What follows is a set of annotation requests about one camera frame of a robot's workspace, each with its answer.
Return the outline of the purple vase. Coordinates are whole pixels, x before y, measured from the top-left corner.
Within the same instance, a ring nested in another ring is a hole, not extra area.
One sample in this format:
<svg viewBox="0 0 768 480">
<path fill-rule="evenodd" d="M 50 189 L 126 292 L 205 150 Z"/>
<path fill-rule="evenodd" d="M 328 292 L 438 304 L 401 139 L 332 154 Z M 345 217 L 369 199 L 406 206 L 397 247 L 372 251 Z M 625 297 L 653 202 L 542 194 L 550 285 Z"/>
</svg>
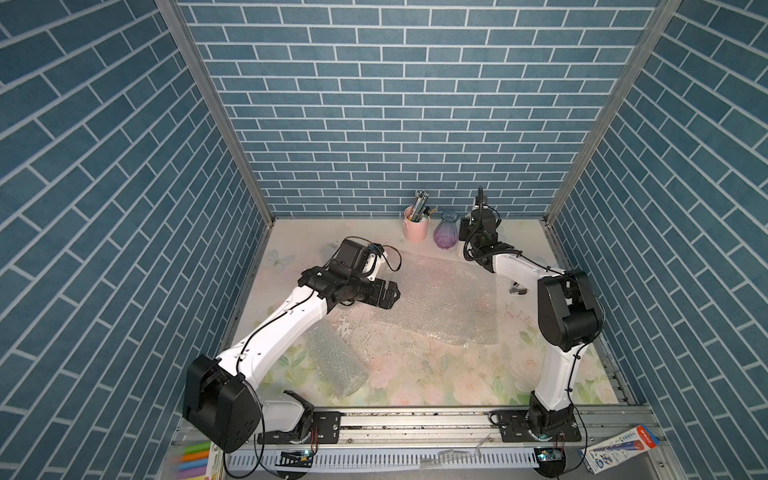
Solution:
<svg viewBox="0 0 768 480">
<path fill-rule="evenodd" d="M 433 233 L 433 241 L 442 250 L 453 248 L 459 241 L 459 216 L 452 211 L 441 213 L 441 220 Z"/>
</svg>

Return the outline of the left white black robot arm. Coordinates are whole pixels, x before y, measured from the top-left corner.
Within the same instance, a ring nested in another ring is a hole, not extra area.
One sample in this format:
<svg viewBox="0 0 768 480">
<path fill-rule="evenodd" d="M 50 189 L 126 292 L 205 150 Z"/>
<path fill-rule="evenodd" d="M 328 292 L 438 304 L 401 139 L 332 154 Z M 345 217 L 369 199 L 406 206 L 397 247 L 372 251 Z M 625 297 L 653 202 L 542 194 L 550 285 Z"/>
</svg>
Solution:
<svg viewBox="0 0 768 480">
<path fill-rule="evenodd" d="M 186 371 L 182 415 L 225 453 L 247 441 L 303 443 L 316 427 L 313 405 L 293 391 L 275 400 L 257 389 L 288 348 L 336 306 L 390 309 L 400 298 L 395 282 L 378 276 L 386 246 L 347 237 L 322 266 L 302 272 L 296 287 L 264 322 L 215 357 L 199 355 Z"/>
</svg>

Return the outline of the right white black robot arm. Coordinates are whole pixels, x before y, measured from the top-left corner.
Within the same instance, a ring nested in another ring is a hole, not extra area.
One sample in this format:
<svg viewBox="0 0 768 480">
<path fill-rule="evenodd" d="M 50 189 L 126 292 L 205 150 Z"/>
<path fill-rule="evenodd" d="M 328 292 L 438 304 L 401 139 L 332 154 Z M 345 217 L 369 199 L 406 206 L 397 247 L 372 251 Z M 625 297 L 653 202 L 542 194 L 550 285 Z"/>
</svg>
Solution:
<svg viewBox="0 0 768 480">
<path fill-rule="evenodd" d="M 462 255 L 511 280 L 516 293 L 537 298 L 538 328 L 547 348 L 526 424 L 534 439 L 549 440 L 575 423 L 572 387 L 586 347 L 603 329 L 604 314 L 584 271 L 558 271 L 529 259 L 499 240 L 500 224 L 500 215 L 479 188 L 471 212 L 461 220 Z"/>
</svg>

